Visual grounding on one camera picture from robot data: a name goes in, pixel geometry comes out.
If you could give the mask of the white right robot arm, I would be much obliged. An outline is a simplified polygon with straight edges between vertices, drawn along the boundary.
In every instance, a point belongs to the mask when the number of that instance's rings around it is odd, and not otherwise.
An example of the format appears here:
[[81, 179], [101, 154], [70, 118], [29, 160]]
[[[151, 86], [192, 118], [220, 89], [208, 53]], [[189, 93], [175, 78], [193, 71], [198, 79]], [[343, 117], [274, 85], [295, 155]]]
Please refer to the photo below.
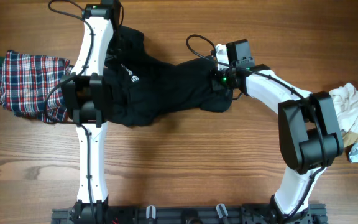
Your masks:
[[269, 206], [270, 220], [303, 218], [323, 174], [344, 150], [329, 93], [312, 93], [286, 82], [268, 66], [256, 65], [247, 40], [217, 44], [211, 52], [218, 81], [255, 98], [278, 116], [279, 148], [287, 167]]

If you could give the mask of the black t-shirt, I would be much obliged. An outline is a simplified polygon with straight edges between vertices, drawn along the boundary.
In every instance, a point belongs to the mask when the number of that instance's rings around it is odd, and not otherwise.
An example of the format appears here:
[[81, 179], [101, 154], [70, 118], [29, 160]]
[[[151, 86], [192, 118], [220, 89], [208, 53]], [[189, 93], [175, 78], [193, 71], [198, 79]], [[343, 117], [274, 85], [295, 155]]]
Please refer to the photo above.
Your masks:
[[118, 33], [120, 43], [108, 47], [117, 54], [106, 61], [103, 74], [112, 91], [108, 121], [148, 126], [167, 113], [193, 108], [222, 113], [231, 106], [233, 91], [213, 78], [213, 62], [162, 62], [146, 52], [142, 32], [122, 26]]

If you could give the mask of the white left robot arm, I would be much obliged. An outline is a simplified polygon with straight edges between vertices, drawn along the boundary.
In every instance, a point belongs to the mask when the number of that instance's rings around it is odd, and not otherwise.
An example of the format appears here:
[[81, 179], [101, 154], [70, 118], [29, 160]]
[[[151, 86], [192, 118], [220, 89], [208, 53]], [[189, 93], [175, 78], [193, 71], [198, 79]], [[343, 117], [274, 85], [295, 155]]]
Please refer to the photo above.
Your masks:
[[119, 1], [101, 1], [83, 9], [84, 34], [78, 59], [62, 77], [62, 94], [80, 144], [80, 186], [68, 210], [69, 223], [108, 223], [104, 143], [112, 113], [112, 88], [104, 67], [108, 45], [118, 40]]

